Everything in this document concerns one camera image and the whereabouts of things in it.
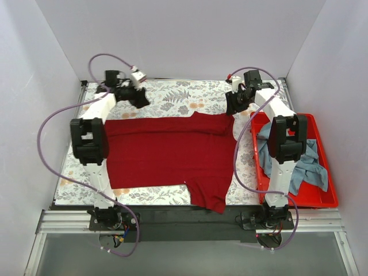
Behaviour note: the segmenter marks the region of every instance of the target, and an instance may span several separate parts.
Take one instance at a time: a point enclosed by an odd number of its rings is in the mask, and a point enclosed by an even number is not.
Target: red cloth
[[[113,189],[185,183],[191,203],[222,213],[232,180],[234,119],[191,117],[107,120]]]

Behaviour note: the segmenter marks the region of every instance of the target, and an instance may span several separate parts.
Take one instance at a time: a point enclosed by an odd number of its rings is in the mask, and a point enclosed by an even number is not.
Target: colored wire
[[[99,57],[99,56],[111,56],[111,57],[113,57],[113,58],[115,58],[115,59],[117,59],[117,60],[119,60],[119,61],[123,62],[125,65],[129,66],[130,68],[132,68],[132,66],[131,66],[129,63],[125,62],[124,60],[122,60],[122,59],[121,59],[120,57],[118,57],[118,56],[115,56],[115,55],[112,55],[112,54],[109,54],[109,53],[99,53],[99,54],[97,54],[97,55],[94,55],[94,56],[90,59],[90,61],[88,62],[88,72],[90,73],[90,75],[91,75],[91,77],[92,77],[93,81],[97,82],[99,85],[101,85],[102,87],[104,87],[104,88],[106,89],[106,93],[105,93],[104,95],[102,95],[101,97],[96,98],[96,99],[93,99],[93,100],[91,100],[91,101],[83,102],[83,103],[80,103],[80,104],[78,103],[78,104],[76,104],[76,105],[67,106],[66,108],[61,108],[61,109],[59,109],[59,110],[55,111],[54,113],[52,113],[50,116],[48,116],[48,117],[43,121],[43,123],[41,124],[40,129],[39,129],[39,132],[38,132],[38,134],[37,134],[37,151],[38,151],[38,153],[39,153],[39,157],[40,157],[40,159],[41,159],[41,161],[42,161],[43,165],[44,165],[44,166],[45,166],[45,167],[46,167],[50,172],[52,172],[53,174],[57,175],[58,177],[61,177],[61,178],[65,179],[65,180],[68,180],[68,181],[70,181],[70,182],[73,182],[73,183],[76,183],[76,184],[82,185],[83,187],[86,187],[86,188],[89,188],[89,189],[93,190],[94,192],[96,192],[96,193],[100,194],[101,196],[103,196],[103,197],[104,197],[104,198],[106,198],[107,200],[109,200],[109,201],[111,201],[111,202],[114,202],[115,204],[117,204],[117,205],[118,205],[118,206],[120,206],[120,207],[123,207],[125,210],[127,210],[127,211],[132,215],[132,217],[136,220],[136,227],[137,227],[137,238],[136,238],[136,241],[135,241],[135,244],[134,244],[134,247],[132,248],[132,250],[131,250],[129,253],[127,253],[127,254],[123,254],[123,253],[120,253],[120,252],[118,252],[118,251],[114,251],[114,250],[111,250],[111,249],[109,249],[109,248],[104,248],[104,247],[102,247],[102,249],[107,250],[107,251],[109,251],[109,252],[111,252],[111,253],[113,253],[113,254],[115,254],[115,255],[118,255],[118,256],[120,256],[120,257],[128,257],[128,256],[130,256],[130,255],[132,255],[132,254],[134,253],[135,249],[137,248],[138,242],[139,242],[139,223],[138,223],[138,219],[137,219],[136,215],[134,214],[134,212],[133,212],[129,207],[127,207],[127,206],[125,206],[124,204],[122,204],[122,203],[120,203],[120,202],[118,202],[118,201],[116,201],[116,200],[112,199],[112,198],[111,198],[111,197],[109,197],[108,195],[106,195],[106,194],[104,194],[103,192],[101,192],[101,191],[97,190],[95,187],[93,187],[93,186],[91,186],[91,185],[89,185],[89,184],[87,184],[87,183],[83,183],[83,182],[81,182],[81,181],[74,180],[74,179],[72,179],[72,178],[70,178],[70,177],[67,177],[67,176],[65,176],[65,175],[62,175],[62,174],[60,174],[59,172],[55,171],[55,170],[54,170],[54,169],[53,169],[53,168],[52,168],[52,167],[47,163],[47,161],[46,161],[46,159],[45,159],[45,156],[43,155],[43,152],[42,152],[42,149],[41,149],[41,135],[42,135],[42,130],[44,129],[44,127],[45,127],[46,123],[47,123],[47,122],[48,122],[52,117],[54,117],[55,115],[59,114],[60,112],[65,111],[65,110],[72,109],[72,108],[77,108],[78,106],[88,105],[88,104],[92,104],[93,102],[97,102],[97,101],[101,100],[102,98],[106,97],[106,96],[109,94],[109,92],[110,92],[110,88],[108,88],[107,86],[105,86],[105,85],[101,84],[99,81],[97,81],[96,77],[95,77],[95,76],[93,75],[93,73],[92,73],[92,68],[91,68],[92,61],[93,61],[95,58]]]
[[[234,151],[234,159],[233,159],[233,169],[234,169],[234,174],[235,174],[235,178],[236,180],[239,182],[239,184],[245,188],[246,190],[248,191],[251,191],[253,193],[258,193],[258,194],[281,194],[283,196],[285,196],[287,199],[289,199],[292,204],[294,205],[294,208],[295,208],[295,212],[296,212],[296,222],[295,222],[295,226],[294,226],[294,229],[293,229],[293,232],[292,234],[290,235],[290,237],[287,239],[287,241],[285,241],[281,246],[277,247],[277,248],[265,248],[267,250],[279,250],[279,249],[282,249],[284,248],[284,246],[286,246],[287,244],[290,243],[290,241],[294,238],[294,235],[295,235],[295,232],[297,230],[297,227],[298,227],[298,224],[299,224],[299,211],[298,211],[298,206],[297,204],[295,203],[295,200],[292,199],[292,197],[290,197],[288,194],[285,194],[281,191],[259,191],[259,190],[255,190],[255,189],[252,189],[252,188],[249,188],[247,187],[239,178],[238,174],[237,174],[237,169],[236,169],[236,159],[237,159],[237,152],[239,150],[239,144],[240,144],[240,141],[245,133],[245,131],[247,130],[248,126],[250,125],[251,121],[254,119],[254,117],[263,109],[265,108],[265,106],[267,104],[269,104],[270,101],[273,100],[273,98],[280,92],[280,84],[278,83],[278,81],[275,79],[275,77],[269,73],[268,71],[264,70],[264,69],[261,69],[261,68],[258,68],[258,67],[251,67],[251,66],[247,66],[247,67],[242,67],[240,69],[237,69],[235,70],[233,73],[231,73],[230,75],[228,75],[228,79],[233,76],[234,74],[236,74],[237,72],[241,71],[241,70],[247,70],[247,69],[256,69],[256,70],[259,70],[261,72],[264,72],[266,73],[268,76],[270,76],[272,78],[272,80],[276,83],[277,85],[277,90],[276,92],[259,108],[257,109],[253,115],[250,117],[250,119],[246,122],[245,126],[243,127],[243,129],[241,130],[240,132],[240,135],[239,135],[239,138],[237,139],[237,142],[236,142],[236,145],[235,145],[235,151]],[[241,244],[241,246],[246,246],[246,247],[252,247],[252,248],[259,248],[258,246],[252,246],[250,244]]]

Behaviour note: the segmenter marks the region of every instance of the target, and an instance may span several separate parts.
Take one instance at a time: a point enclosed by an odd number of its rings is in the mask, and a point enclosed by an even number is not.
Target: gray wall
[[[80,79],[100,52],[151,78],[224,79],[242,66],[286,76],[325,0],[36,0]],[[124,68],[112,59],[95,63]]]
[[[327,0],[287,82],[299,112],[312,113],[361,275],[368,273],[368,2]]]
[[[42,208],[56,177],[41,164],[42,120],[78,99],[79,81],[34,0],[0,0],[0,274],[23,275]],[[72,112],[45,130],[43,147],[59,168]]]

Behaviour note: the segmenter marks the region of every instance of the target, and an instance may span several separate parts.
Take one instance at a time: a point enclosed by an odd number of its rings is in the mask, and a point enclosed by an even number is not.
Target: blue cloth
[[[267,147],[270,130],[271,123],[268,123],[257,134],[259,164],[268,177],[271,176],[272,169],[271,156]],[[315,139],[308,139],[306,141],[306,151],[295,166],[289,192],[296,196],[302,181],[318,186],[323,191],[327,191],[327,170],[318,163],[317,141]]]

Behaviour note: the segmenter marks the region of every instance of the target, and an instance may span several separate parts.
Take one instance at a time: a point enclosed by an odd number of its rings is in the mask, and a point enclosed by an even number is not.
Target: purple cable
[[[46,167],[50,172],[52,172],[53,174],[57,175],[58,177],[61,177],[61,178],[66,179],[66,180],[68,180],[68,181],[70,181],[70,182],[73,182],[73,183],[76,183],[76,184],[82,185],[82,186],[84,186],[84,187],[86,187],[86,188],[89,188],[89,189],[91,189],[91,190],[95,191],[96,193],[98,193],[98,194],[100,194],[101,196],[105,197],[107,200],[110,200],[110,201],[114,202],[115,204],[117,204],[117,205],[119,205],[119,206],[123,207],[124,209],[126,209],[126,210],[127,210],[127,211],[132,215],[132,217],[136,220],[136,226],[137,226],[137,238],[136,238],[136,241],[135,241],[135,244],[134,244],[134,247],[132,248],[132,250],[131,250],[129,253],[127,253],[127,254],[123,254],[123,253],[120,253],[120,252],[115,251],[115,250],[111,250],[111,249],[108,249],[108,248],[101,247],[102,249],[105,249],[105,250],[107,250],[107,251],[109,251],[109,252],[111,252],[111,253],[113,253],[113,254],[115,254],[115,255],[118,255],[118,256],[120,256],[120,257],[129,257],[130,255],[132,255],[132,254],[133,254],[133,252],[134,252],[134,251],[135,251],[135,249],[137,248],[137,245],[138,245],[138,242],[139,242],[139,223],[138,223],[138,219],[137,219],[136,215],[133,213],[133,211],[132,211],[130,208],[128,208],[127,206],[125,206],[124,204],[122,204],[122,203],[120,203],[120,202],[118,202],[118,201],[116,201],[116,200],[112,199],[112,198],[111,198],[111,197],[109,197],[108,195],[106,195],[106,194],[104,194],[103,192],[101,192],[101,191],[97,190],[95,187],[92,187],[92,186],[90,186],[90,185],[89,185],[89,184],[87,184],[87,183],[83,183],[83,182],[81,182],[81,181],[77,181],[77,180],[74,180],[74,179],[72,179],[72,178],[66,177],[65,175],[62,175],[62,174],[58,173],[57,171],[55,171],[55,170],[54,170],[52,167],[50,167],[50,165],[46,162],[45,157],[44,157],[44,155],[43,155],[43,153],[42,153],[42,149],[41,149],[41,134],[42,134],[42,130],[43,130],[43,128],[45,127],[46,123],[47,123],[47,122],[48,122],[48,121],[49,121],[53,116],[55,116],[55,115],[59,114],[60,112],[63,112],[63,111],[65,111],[65,110],[68,110],[68,109],[77,108],[78,106],[82,106],[82,105],[92,104],[93,102],[97,102],[97,101],[101,100],[102,98],[104,98],[105,96],[107,96],[107,95],[109,94],[109,92],[110,92],[110,88],[108,88],[107,86],[105,86],[105,85],[103,85],[103,84],[99,83],[99,81],[97,81],[96,77],[95,77],[95,76],[93,75],[93,73],[92,73],[92,69],[91,69],[92,61],[93,61],[95,58],[99,57],[99,56],[111,56],[111,57],[113,57],[113,58],[115,58],[115,59],[117,59],[117,60],[120,60],[121,62],[123,62],[123,63],[124,63],[125,65],[127,65],[128,67],[132,68],[132,66],[131,66],[129,63],[125,62],[124,60],[122,60],[122,59],[121,59],[120,57],[118,57],[118,56],[115,56],[115,55],[112,55],[112,54],[109,54],[109,53],[99,53],[99,54],[97,54],[97,55],[94,55],[94,56],[90,59],[90,61],[88,62],[88,72],[90,73],[90,75],[91,75],[92,79],[93,79],[95,82],[97,82],[99,85],[103,86],[103,87],[106,89],[106,93],[105,93],[104,95],[102,95],[101,97],[96,98],[96,99],[93,99],[93,100],[91,100],[91,101],[87,101],[87,102],[83,102],[83,103],[80,103],[80,104],[71,105],[71,106],[67,106],[66,108],[59,109],[59,110],[55,111],[54,113],[52,113],[50,116],[48,116],[48,117],[43,121],[43,123],[41,124],[40,129],[39,129],[39,132],[38,132],[38,134],[37,134],[37,150],[38,150],[38,152],[39,152],[39,157],[40,157],[40,159],[41,159],[42,163],[45,165],[45,167]]]
[[[236,142],[236,146],[235,146],[235,151],[234,151],[234,159],[233,159],[233,168],[234,168],[234,174],[235,174],[235,178],[236,180],[239,182],[239,184],[245,188],[246,190],[248,191],[251,191],[253,193],[258,193],[258,194],[282,194],[283,196],[285,196],[286,198],[288,198],[294,205],[295,207],[295,212],[296,212],[296,222],[295,222],[295,226],[294,226],[294,229],[293,229],[293,232],[292,234],[290,235],[290,237],[283,243],[283,245],[273,249],[273,248],[265,248],[265,249],[268,249],[268,250],[278,250],[278,249],[282,249],[284,246],[286,246],[291,240],[292,238],[294,237],[295,235],[295,232],[297,230],[297,227],[298,227],[298,224],[299,224],[299,211],[298,211],[298,206],[295,202],[294,199],[292,199],[289,195],[287,194],[284,194],[283,192],[281,191],[259,191],[259,190],[254,190],[252,188],[249,188],[247,187],[239,178],[238,174],[237,174],[237,171],[236,171],[236,159],[237,159],[237,152],[239,150],[239,143],[240,143],[240,140],[242,139],[245,131],[247,130],[248,126],[250,125],[251,121],[254,119],[254,117],[263,109],[265,108],[265,106],[273,100],[273,98],[280,92],[280,84],[278,83],[278,81],[275,79],[274,76],[272,76],[268,71],[264,70],[264,69],[261,69],[261,68],[258,68],[258,67],[242,67],[236,71],[234,71],[231,76],[233,76],[234,74],[236,74],[237,72],[241,71],[241,70],[246,70],[246,69],[256,69],[256,70],[259,70],[259,71],[262,71],[264,73],[266,73],[268,76],[270,76],[272,78],[272,80],[276,83],[277,85],[277,90],[276,92],[272,95],[272,97],[270,97],[259,109],[257,109],[253,115],[250,117],[250,119],[246,122],[244,128],[241,130],[240,132],[240,135],[239,135],[239,138],[237,139],[237,142]],[[242,246],[246,246],[246,247],[251,247],[251,248],[259,248],[258,246],[252,246],[252,245],[249,245],[249,244],[241,244]]]

